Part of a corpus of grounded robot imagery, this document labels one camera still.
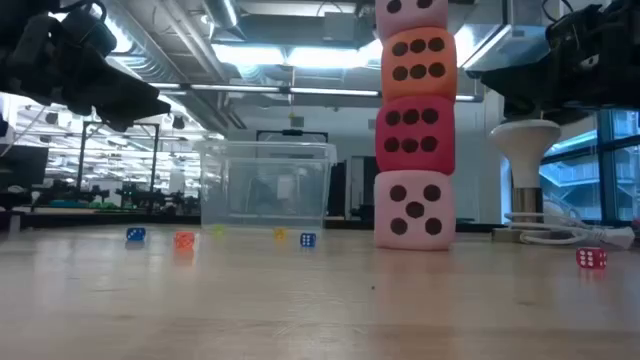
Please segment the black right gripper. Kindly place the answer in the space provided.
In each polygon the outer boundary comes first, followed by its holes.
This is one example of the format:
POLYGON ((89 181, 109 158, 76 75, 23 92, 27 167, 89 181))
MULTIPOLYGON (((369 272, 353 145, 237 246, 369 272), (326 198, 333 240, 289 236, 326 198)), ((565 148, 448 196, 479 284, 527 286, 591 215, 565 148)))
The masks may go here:
POLYGON ((549 27, 549 46, 550 52, 536 62, 466 71, 503 95, 504 122, 575 123, 590 115, 589 110, 565 103, 639 106, 639 97, 633 94, 639 85, 637 9, 582 9, 568 14, 549 27))

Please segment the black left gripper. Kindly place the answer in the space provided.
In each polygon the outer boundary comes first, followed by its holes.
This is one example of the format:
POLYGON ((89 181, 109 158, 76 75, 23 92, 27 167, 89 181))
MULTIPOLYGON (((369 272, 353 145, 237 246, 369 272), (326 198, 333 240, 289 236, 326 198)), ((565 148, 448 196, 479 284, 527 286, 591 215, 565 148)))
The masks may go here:
POLYGON ((133 126, 139 113, 169 113, 159 90, 119 69, 101 66, 100 53, 63 30, 29 30, 1 41, 1 89, 41 104, 58 103, 72 112, 96 113, 115 131, 133 126))

